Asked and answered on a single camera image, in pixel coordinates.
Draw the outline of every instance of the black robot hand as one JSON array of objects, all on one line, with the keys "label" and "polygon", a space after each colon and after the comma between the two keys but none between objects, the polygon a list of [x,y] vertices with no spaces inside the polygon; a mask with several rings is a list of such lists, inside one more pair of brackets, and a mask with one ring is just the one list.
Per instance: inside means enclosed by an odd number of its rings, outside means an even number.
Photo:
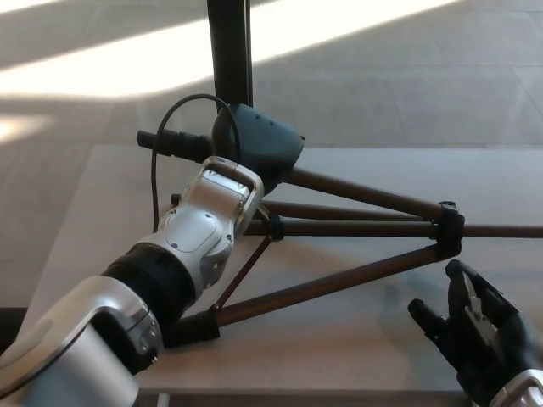
[{"label": "black robot hand", "polygon": [[409,312],[424,334],[456,369],[456,379],[479,406],[516,375],[543,370],[543,342],[526,317],[477,271],[458,260],[445,268],[449,318],[435,314],[420,299]]}]

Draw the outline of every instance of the tripod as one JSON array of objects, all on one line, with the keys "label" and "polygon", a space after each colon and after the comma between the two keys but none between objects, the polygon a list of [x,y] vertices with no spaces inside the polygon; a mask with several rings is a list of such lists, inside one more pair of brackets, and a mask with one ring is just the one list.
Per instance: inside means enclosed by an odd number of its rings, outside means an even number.
[{"label": "tripod", "polygon": [[[240,164],[262,178],[266,193],[278,184],[286,183],[388,211],[262,201],[256,217],[244,233],[246,236],[262,236],[260,245],[209,309],[181,319],[165,334],[166,347],[218,338],[223,326],[453,258],[462,251],[463,237],[543,237],[541,226],[469,225],[454,202],[428,202],[303,170],[296,166],[296,162],[304,147],[304,140],[294,129],[246,105],[231,105],[231,109],[239,127]],[[138,144],[142,147],[151,148],[154,139],[152,133],[138,133]],[[274,149],[266,149],[269,143],[273,144]],[[221,110],[210,137],[167,131],[160,138],[158,151],[164,155],[202,162],[211,154],[233,159],[233,144],[231,128]],[[171,203],[178,205],[180,197],[173,194]],[[292,236],[427,237],[434,243],[225,306],[270,244]]]}]

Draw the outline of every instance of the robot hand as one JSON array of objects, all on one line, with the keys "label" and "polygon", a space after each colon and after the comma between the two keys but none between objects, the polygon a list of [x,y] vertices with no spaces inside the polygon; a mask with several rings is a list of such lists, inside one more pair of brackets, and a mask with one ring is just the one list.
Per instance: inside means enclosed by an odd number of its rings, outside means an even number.
[{"label": "robot hand", "polygon": [[482,276],[458,260],[445,268],[449,318],[420,299],[409,312],[457,371],[479,406],[543,405],[543,341],[519,310]]}]

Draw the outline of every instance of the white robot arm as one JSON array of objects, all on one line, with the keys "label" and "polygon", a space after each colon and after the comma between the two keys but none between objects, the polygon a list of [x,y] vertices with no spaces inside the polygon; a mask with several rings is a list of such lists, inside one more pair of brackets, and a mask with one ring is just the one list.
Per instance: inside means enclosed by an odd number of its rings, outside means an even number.
[{"label": "white robot arm", "polygon": [[60,299],[0,357],[0,405],[129,407],[134,375],[224,270],[255,215],[261,179],[209,157],[159,230]]}]

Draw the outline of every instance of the black cable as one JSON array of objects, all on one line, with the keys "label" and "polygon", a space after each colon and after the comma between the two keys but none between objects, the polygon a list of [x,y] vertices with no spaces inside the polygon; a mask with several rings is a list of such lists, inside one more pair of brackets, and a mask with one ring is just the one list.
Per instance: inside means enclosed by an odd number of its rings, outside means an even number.
[{"label": "black cable", "polygon": [[162,136],[162,133],[164,132],[166,124],[168,123],[168,120],[176,112],[176,110],[178,110],[186,102],[190,102],[192,100],[197,100],[197,99],[212,100],[213,102],[219,104],[223,109],[226,110],[228,114],[228,119],[230,119],[232,123],[233,131],[234,131],[234,141],[236,142],[236,161],[238,163],[241,161],[241,146],[239,142],[238,125],[236,125],[236,120],[234,119],[234,115],[232,114],[232,111],[230,110],[226,102],[224,102],[222,99],[218,98],[217,96],[210,95],[209,93],[198,93],[196,95],[187,96],[186,98],[181,99],[176,104],[171,106],[171,108],[166,112],[166,114],[164,115],[164,118],[160,122],[159,129],[156,132],[156,138],[154,139],[153,152],[151,154],[151,193],[153,195],[153,232],[157,231],[157,229],[159,228],[159,194],[156,188],[156,156],[158,154],[160,136]]}]

